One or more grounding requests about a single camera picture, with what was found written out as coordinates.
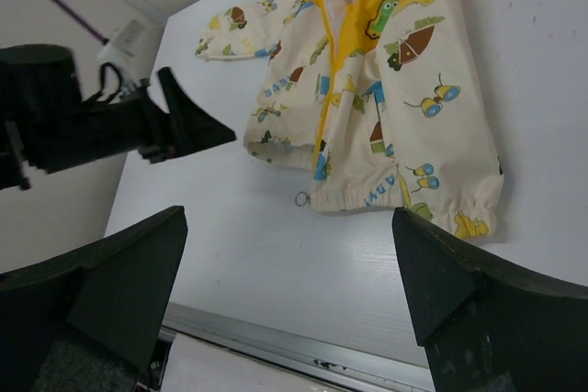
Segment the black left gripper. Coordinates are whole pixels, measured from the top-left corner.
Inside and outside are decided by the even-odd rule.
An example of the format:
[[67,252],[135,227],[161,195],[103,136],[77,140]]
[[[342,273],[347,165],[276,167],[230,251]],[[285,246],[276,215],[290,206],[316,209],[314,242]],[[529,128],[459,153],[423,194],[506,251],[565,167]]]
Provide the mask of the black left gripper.
[[138,151],[152,162],[236,141],[235,132],[196,105],[172,70],[157,72],[169,112],[142,85],[116,102],[83,99],[73,53],[59,45],[1,50],[1,186],[31,187],[24,168],[54,174]]

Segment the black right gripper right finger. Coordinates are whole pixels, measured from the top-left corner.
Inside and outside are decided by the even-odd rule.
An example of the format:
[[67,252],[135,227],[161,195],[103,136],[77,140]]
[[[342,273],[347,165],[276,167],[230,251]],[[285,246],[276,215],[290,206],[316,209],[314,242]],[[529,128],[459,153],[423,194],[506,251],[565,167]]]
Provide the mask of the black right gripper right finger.
[[404,208],[391,227],[435,390],[586,390],[585,286],[511,263]]

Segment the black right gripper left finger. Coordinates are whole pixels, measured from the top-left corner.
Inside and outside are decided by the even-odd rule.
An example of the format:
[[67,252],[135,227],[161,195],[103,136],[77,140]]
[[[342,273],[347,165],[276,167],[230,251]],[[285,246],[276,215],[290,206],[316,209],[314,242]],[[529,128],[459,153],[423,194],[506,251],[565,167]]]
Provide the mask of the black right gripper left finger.
[[187,241],[172,206],[1,275],[4,391],[132,391],[151,361]]

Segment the cream yellow dinosaur kids jacket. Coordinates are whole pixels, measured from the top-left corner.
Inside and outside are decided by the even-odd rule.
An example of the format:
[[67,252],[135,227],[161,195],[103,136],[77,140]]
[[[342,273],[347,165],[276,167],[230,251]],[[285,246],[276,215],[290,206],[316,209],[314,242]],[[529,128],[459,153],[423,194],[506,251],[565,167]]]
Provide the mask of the cream yellow dinosaur kids jacket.
[[503,172],[460,0],[252,1],[214,16],[196,55],[267,59],[243,145],[310,171],[313,210],[494,230]]

